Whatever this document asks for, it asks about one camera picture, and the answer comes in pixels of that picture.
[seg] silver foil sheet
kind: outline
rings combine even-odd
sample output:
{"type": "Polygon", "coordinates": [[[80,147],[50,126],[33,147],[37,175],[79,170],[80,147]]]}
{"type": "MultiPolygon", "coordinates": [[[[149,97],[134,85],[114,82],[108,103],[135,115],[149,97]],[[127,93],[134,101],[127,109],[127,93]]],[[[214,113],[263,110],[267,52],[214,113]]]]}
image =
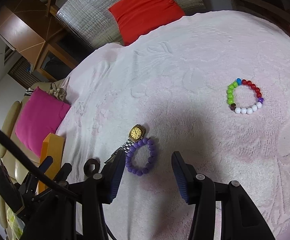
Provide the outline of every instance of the silver foil sheet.
{"type": "MultiPolygon", "coordinates": [[[[113,15],[108,11],[119,0],[68,0],[58,11],[58,19],[89,46],[97,49],[122,37],[113,15]]],[[[202,0],[175,0],[186,15],[205,8],[202,0]]]]}

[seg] watch face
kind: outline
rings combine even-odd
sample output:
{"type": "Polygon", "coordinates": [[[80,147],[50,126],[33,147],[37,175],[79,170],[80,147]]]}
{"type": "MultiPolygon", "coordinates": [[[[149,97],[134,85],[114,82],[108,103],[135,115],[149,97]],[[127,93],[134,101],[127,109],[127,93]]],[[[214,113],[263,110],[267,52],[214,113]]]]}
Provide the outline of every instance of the watch face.
{"type": "Polygon", "coordinates": [[[134,140],[134,141],[138,141],[141,137],[142,137],[142,130],[138,127],[134,127],[132,130],[131,130],[131,138],[134,140]]]}

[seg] brown bead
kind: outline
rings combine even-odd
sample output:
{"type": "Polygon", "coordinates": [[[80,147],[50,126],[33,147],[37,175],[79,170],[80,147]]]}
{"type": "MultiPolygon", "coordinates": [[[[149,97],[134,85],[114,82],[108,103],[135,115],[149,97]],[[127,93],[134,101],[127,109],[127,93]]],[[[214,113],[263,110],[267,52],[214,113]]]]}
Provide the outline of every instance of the brown bead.
{"type": "Polygon", "coordinates": [[[230,105],[230,110],[235,111],[235,108],[236,108],[236,104],[235,103],[232,103],[230,105]]]}

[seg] watch dial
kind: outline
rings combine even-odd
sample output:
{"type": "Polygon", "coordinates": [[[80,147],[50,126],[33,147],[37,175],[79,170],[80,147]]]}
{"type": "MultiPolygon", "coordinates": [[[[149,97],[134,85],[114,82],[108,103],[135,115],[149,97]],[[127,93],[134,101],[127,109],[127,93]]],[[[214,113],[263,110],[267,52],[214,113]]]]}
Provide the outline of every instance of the watch dial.
{"type": "Polygon", "coordinates": [[[135,128],[132,129],[131,137],[134,140],[139,140],[141,136],[142,136],[142,130],[141,129],[139,129],[138,127],[135,127],[135,128]]]}

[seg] white blanket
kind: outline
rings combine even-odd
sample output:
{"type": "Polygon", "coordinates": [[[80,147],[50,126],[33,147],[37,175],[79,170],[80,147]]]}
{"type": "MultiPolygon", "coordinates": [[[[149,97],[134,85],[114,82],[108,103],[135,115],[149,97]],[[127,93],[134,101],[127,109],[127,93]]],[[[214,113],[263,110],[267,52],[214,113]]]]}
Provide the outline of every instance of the white blanket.
{"type": "MultiPolygon", "coordinates": [[[[104,205],[118,240],[187,239],[194,206],[178,192],[176,150],[213,181],[240,181],[274,236],[290,239],[290,38],[278,27],[237,11],[183,17],[128,47],[101,47],[64,85],[72,107],[57,134],[66,137],[70,183],[84,180],[89,158],[102,168],[135,124],[157,143],[155,168],[142,177],[125,170],[117,198],[104,205]],[[264,104],[252,115],[226,103],[238,77],[261,88],[264,104]]],[[[246,86],[235,96],[239,106],[256,102],[246,86]]],[[[143,167],[148,156],[141,148],[133,164],[143,167]]],[[[82,232],[80,206],[77,213],[82,232]]],[[[220,224],[218,203],[215,239],[220,224]]]]}

